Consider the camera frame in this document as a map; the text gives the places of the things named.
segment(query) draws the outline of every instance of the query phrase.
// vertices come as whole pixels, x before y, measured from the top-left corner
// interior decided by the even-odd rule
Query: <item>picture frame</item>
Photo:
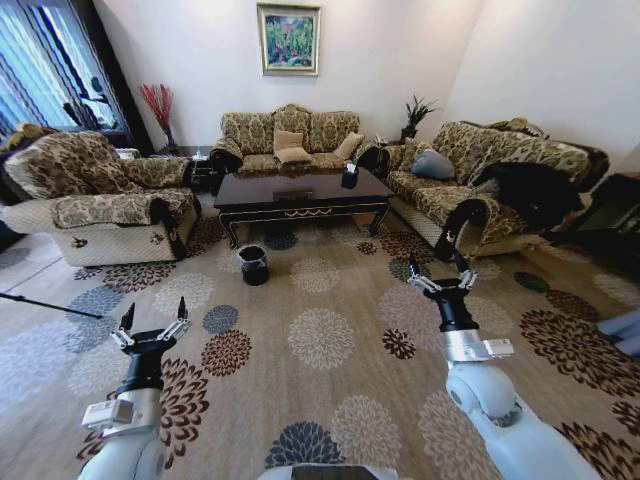
[[[263,75],[317,76],[320,7],[258,3]]]

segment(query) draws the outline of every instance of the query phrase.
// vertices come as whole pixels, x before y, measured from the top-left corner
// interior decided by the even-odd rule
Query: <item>black jacket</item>
[[[474,185],[492,178],[500,186],[498,201],[512,207],[534,229],[559,225],[569,212],[583,208],[568,174],[547,165],[494,163],[484,169]]]

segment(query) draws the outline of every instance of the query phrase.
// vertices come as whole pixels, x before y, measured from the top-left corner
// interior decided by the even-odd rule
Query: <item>dark wooden coffee table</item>
[[[224,177],[216,197],[220,223],[229,235],[231,248],[238,247],[233,225],[241,222],[296,220],[375,213],[371,235],[389,211],[394,193],[364,168],[359,169],[355,187],[342,186],[342,173],[296,176]]]

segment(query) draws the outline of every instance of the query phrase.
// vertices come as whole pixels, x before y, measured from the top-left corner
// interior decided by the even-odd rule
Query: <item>window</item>
[[[0,0],[0,136],[18,123],[125,131],[67,0]]]

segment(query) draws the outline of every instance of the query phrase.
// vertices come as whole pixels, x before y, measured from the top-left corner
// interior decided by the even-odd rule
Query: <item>blue cushion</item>
[[[421,178],[449,180],[453,178],[454,168],[447,157],[435,150],[425,150],[411,166],[411,173]]]

